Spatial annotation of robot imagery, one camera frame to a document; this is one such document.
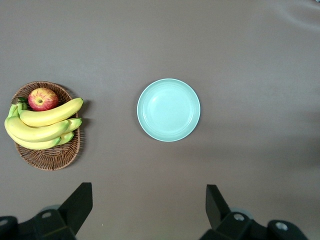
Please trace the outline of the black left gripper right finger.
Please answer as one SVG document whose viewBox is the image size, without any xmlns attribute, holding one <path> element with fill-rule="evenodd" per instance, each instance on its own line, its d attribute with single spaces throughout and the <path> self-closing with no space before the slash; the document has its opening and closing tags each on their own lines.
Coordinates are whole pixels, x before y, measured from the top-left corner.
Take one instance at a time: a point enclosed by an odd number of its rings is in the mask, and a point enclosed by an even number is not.
<svg viewBox="0 0 320 240">
<path fill-rule="evenodd" d="M 308 240 L 291 222 L 276 219 L 262 226 L 247 214 L 232 211 L 214 184 L 206 186 L 205 211 L 211 229 L 199 240 Z"/>
</svg>

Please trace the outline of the small green-tipped banana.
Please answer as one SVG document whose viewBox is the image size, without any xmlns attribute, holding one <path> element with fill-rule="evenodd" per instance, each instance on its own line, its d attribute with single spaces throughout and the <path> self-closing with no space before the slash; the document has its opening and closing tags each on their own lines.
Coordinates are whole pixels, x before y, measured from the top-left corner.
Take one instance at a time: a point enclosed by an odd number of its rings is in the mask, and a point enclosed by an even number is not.
<svg viewBox="0 0 320 240">
<path fill-rule="evenodd" d="M 64 145 L 64 144 L 67 144 L 68 142 L 70 142 L 73 139 L 74 135 L 75 134 L 73 131 L 66 132 L 66 133 L 63 133 L 62 135 L 60 135 L 60 142 L 58 143 L 58 146 Z"/>
<path fill-rule="evenodd" d="M 82 118 L 81 117 L 75 117 L 75 118 L 69 118 L 68 119 L 69 126 L 64 131 L 64 133 L 73 132 L 74 130 L 78 129 L 82 124 Z"/>
</svg>

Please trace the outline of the yellow banana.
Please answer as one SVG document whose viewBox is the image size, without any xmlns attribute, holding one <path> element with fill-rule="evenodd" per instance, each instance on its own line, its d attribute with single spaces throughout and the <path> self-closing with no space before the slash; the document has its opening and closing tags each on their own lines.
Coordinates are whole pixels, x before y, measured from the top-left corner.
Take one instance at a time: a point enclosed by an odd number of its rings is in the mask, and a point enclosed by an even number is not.
<svg viewBox="0 0 320 240">
<path fill-rule="evenodd" d="M 68 120 L 63 120 L 49 126 L 35 128 L 26 125 L 19 116 L 18 105 L 11 104 L 4 127 L 8 134 L 25 142 L 46 142 L 62 135 L 69 127 Z"/>
<path fill-rule="evenodd" d="M 20 119 L 28 126 L 49 126 L 67 120 L 76 114 L 81 109 L 83 103 L 84 100 L 78 97 L 49 110 L 18 110 L 18 114 Z"/>
<path fill-rule="evenodd" d="M 18 145 L 20 145 L 24 148 L 27 148 L 27 149 L 31 149 L 31 150 L 49 149 L 49 148 L 57 146 L 62 140 L 62 138 L 60 136 L 58 136 L 54 139 L 51 139 L 51 140 L 41 141 L 41 142 L 28 142 L 28 141 L 21 140 L 17 137 L 12 137 L 12 139 Z"/>
</svg>

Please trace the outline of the red yellow apple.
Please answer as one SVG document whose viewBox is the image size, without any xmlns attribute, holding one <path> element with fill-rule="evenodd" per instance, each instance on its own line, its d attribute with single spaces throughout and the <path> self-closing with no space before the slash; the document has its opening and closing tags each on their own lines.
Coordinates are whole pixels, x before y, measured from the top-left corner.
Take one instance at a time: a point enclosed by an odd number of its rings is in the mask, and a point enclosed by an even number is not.
<svg viewBox="0 0 320 240">
<path fill-rule="evenodd" d="M 51 89 L 40 87 L 28 95 L 28 104 L 36 112 L 51 110 L 58 106 L 58 95 Z"/>
</svg>

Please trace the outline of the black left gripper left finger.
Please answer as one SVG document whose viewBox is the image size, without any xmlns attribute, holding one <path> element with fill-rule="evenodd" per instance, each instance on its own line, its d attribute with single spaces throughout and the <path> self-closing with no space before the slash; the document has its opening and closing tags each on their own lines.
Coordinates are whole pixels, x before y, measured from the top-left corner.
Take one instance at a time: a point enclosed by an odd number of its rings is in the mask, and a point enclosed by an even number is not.
<svg viewBox="0 0 320 240">
<path fill-rule="evenodd" d="M 0 216 L 0 240 L 77 240 L 92 208 L 92 184 L 83 182 L 60 206 L 47 207 L 25 222 Z"/>
</svg>

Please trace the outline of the brown table mat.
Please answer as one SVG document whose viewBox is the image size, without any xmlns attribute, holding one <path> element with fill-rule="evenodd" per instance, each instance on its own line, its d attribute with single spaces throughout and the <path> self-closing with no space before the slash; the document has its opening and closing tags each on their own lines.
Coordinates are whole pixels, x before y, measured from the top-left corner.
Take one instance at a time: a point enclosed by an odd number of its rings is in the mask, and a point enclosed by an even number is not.
<svg viewBox="0 0 320 240">
<path fill-rule="evenodd" d="M 196 129 L 149 137 L 150 83 L 197 93 Z M 81 151 L 28 165 L 7 135 L 12 96 L 50 81 L 84 99 Z M 315 0 L 0 0 L 0 216 L 21 222 L 92 183 L 78 240 L 198 240 L 206 186 L 261 225 L 320 240 L 320 3 Z"/>
</svg>

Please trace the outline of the light green round plate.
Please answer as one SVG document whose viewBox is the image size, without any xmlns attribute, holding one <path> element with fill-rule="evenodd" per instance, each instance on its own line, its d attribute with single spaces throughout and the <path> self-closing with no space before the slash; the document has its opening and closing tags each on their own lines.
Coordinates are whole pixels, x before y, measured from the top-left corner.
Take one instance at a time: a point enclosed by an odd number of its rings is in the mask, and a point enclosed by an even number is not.
<svg viewBox="0 0 320 240">
<path fill-rule="evenodd" d="M 186 138 L 197 127 L 201 103 L 187 83 L 165 78 L 149 84 L 140 94 L 136 114 L 144 132 L 161 142 Z"/>
</svg>

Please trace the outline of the brown wicker basket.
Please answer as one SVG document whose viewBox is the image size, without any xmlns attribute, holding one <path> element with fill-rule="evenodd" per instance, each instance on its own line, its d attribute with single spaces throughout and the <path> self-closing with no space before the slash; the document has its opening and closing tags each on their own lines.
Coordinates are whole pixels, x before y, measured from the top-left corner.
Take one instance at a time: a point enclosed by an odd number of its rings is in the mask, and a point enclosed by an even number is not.
<svg viewBox="0 0 320 240">
<path fill-rule="evenodd" d="M 54 91 L 58 96 L 60 105 L 74 98 L 74 94 L 68 88 L 48 81 L 29 82 L 20 87 L 12 98 L 27 98 L 32 90 L 42 87 Z M 69 166 L 76 160 L 83 140 L 81 128 L 79 127 L 74 131 L 74 136 L 69 142 L 52 148 L 33 150 L 25 148 L 18 143 L 14 145 L 22 159 L 32 167 L 44 171 L 55 171 Z"/>
</svg>

